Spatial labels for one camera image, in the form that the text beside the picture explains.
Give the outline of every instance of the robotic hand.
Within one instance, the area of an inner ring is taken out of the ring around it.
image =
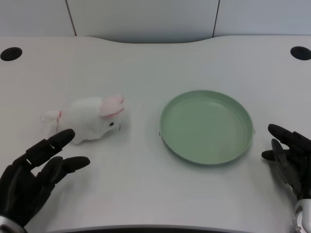
[[[272,139],[272,150],[263,152],[261,156],[276,162],[284,183],[288,183],[297,196],[290,233],[311,233],[311,141],[273,124],[268,126],[268,131],[289,147],[284,150],[277,140]]]
[[[0,178],[0,233],[26,233],[24,226],[43,207],[55,184],[90,163],[86,157],[53,157],[74,136],[71,129],[61,131],[26,150],[6,168]],[[46,161],[34,176],[31,170]]]

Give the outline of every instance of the stuffed rabbit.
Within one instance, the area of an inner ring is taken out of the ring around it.
[[[41,116],[43,122],[56,120],[56,131],[73,129],[72,142],[101,138],[107,131],[121,126],[120,112],[124,110],[123,96],[115,95],[105,100],[87,98],[74,102],[62,111],[49,111]]]

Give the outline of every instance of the bunny tail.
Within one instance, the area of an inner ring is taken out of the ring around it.
[[[51,122],[53,120],[57,120],[61,115],[60,111],[48,111],[41,115],[40,120],[42,122]]]

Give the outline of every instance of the white wall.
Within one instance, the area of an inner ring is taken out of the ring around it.
[[[77,35],[130,43],[211,38],[218,0],[68,0]],[[220,0],[214,36],[311,34],[311,0]],[[74,35],[65,0],[0,0],[0,36]]]
[[[65,0],[0,0],[0,36],[74,35]]]
[[[215,36],[311,34],[310,0],[220,0]]]
[[[211,38],[218,0],[69,0],[77,35],[129,43]]]

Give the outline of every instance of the table surface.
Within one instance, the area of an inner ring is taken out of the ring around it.
[[[31,233],[123,225],[169,225],[228,232],[284,233],[295,198],[261,153],[269,123],[311,138],[311,60],[293,58],[311,36],[226,36],[186,44],[123,44],[92,37],[0,37],[0,172],[46,137],[39,117],[69,102],[125,96],[120,132],[68,145],[64,158],[91,164],[64,178],[26,226]],[[223,166],[172,154],[159,118],[173,97],[209,89],[239,101],[254,122],[253,144]]]

